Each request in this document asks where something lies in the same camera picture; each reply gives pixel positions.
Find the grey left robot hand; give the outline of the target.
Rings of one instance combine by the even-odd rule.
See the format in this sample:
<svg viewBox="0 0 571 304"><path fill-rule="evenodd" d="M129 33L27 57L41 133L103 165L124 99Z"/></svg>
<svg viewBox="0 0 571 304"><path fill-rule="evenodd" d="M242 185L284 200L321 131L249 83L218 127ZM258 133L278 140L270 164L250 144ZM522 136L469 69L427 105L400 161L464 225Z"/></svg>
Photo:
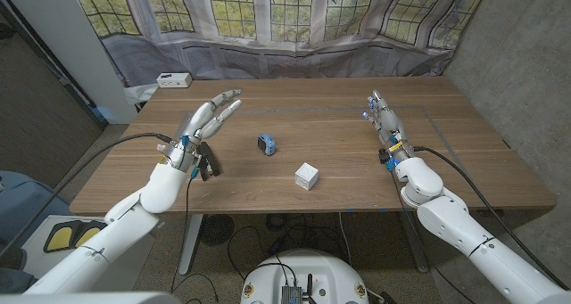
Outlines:
<svg viewBox="0 0 571 304"><path fill-rule="evenodd" d="M215 136L238 110L242 101L236 98L241 93L241 89L233 89L218 94L201 105L190 118L184 119L176 137L162 151L160 163L183 172L196 166L201 159L197 151L200 143Z"/></svg>

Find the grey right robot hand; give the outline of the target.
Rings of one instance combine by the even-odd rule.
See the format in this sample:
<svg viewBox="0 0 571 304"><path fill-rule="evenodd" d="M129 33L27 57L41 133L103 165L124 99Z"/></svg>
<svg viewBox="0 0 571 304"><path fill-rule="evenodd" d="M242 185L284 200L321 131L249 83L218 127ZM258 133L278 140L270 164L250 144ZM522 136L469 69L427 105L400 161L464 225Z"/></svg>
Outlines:
<svg viewBox="0 0 571 304"><path fill-rule="evenodd" d="M364 111L362 117L373 125L389 156L398 162L414 157L415 153L408 143L400 118L377 90L368 97L368 107L369 112Z"/></svg>

